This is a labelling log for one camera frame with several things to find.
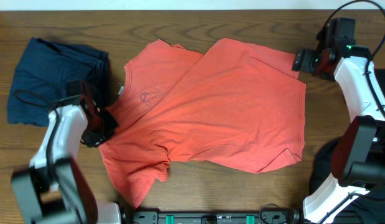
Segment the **red orange t-shirt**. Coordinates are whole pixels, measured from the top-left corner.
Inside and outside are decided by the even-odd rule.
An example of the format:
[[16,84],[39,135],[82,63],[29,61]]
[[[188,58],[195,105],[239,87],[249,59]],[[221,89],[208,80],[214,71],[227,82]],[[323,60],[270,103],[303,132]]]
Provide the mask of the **red orange t-shirt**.
[[172,161],[210,161],[258,174],[299,162],[306,86],[294,56],[220,39],[205,54],[157,40],[124,67],[118,122],[100,153],[134,208]]

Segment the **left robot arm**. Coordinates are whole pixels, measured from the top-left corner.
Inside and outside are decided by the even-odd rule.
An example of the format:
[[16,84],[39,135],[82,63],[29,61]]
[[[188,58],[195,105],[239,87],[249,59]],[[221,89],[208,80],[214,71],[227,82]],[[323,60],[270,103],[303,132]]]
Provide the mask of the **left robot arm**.
[[99,91],[84,80],[65,85],[65,98],[53,103],[49,126],[29,166],[11,177],[25,223],[122,223],[119,205],[98,203],[76,162],[81,144],[98,147],[118,123],[98,106]]

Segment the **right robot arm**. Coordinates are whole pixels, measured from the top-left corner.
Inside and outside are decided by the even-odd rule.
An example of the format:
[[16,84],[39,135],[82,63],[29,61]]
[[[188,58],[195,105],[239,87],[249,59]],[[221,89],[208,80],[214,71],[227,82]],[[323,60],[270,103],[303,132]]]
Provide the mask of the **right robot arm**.
[[332,152],[329,176],[303,201],[301,223],[332,223],[351,202],[385,187],[385,97],[371,52],[356,44],[354,33],[353,19],[327,20],[318,47],[298,50],[292,66],[337,82],[350,116]]

